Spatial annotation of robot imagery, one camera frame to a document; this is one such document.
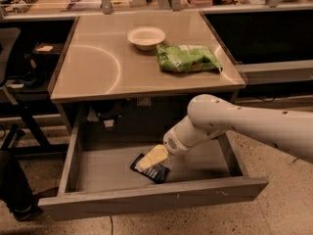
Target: drawer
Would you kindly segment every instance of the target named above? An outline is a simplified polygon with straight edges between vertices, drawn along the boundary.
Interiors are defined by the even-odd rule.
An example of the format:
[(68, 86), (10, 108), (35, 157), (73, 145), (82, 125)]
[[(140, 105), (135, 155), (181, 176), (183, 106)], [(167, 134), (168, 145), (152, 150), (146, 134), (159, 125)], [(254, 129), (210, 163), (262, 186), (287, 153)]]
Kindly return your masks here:
[(163, 134), (185, 114), (187, 97), (154, 98), (108, 104), (98, 116), (113, 127), (90, 121), (93, 103), (79, 106), (57, 197), (39, 207), (56, 220), (133, 212), (220, 205), (254, 200), (265, 177), (248, 176), (232, 132), (195, 146), (187, 156), (163, 162), (169, 173), (161, 184), (130, 169), (141, 154), (161, 143)]

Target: bowl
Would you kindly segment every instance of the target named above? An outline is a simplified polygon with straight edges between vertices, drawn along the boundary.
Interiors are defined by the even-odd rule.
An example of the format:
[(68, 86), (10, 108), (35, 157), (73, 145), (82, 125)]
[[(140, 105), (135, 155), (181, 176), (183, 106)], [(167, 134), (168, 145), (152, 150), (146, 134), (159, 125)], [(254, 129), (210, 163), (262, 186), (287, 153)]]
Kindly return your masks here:
[(128, 32), (127, 39), (138, 49), (151, 51), (165, 39), (165, 33), (157, 27), (137, 27)]

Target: person's leg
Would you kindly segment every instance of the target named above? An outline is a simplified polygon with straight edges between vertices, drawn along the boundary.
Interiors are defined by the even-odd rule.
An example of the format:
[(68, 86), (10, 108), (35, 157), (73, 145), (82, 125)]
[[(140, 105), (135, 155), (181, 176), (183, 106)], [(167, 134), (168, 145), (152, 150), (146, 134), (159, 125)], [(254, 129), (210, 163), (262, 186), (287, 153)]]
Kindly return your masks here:
[(17, 159), (0, 150), (0, 199), (17, 220), (29, 218), (33, 209), (32, 191)]

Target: speckled floor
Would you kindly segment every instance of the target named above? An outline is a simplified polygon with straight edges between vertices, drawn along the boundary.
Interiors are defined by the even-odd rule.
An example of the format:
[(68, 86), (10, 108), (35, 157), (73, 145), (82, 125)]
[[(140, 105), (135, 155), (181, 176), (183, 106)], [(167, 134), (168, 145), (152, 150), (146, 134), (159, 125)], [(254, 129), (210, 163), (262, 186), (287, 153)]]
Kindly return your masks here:
[[(292, 106), (302, 106), (301, 102)], [(63, 126), (43, 127), (52, 143), (66, 143)], [(250, 176), (266, 176), (269, 185), (250, 203), (54, 221), (42, 213), (33, 221), (17, 222), (0, 203), (0, 234), (275, 234), (311, 235), (313, 232), (313, 166), (235, 134)], [(29, 133), (20, 144), (33, 144)], [(62, 156), (22, 158), (21, 165), (35, 193), (58, 187)]]

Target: black pants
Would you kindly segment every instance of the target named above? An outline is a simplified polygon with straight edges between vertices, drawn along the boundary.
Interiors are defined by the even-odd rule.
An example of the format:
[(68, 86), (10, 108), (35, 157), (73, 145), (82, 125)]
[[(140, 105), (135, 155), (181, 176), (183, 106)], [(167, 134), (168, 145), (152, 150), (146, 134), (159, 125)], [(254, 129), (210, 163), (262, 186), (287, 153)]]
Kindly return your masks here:
[(22, 211), (32, 204), (32, 192), (17, 159), (0, 150), (0, 200), (10, 210)]

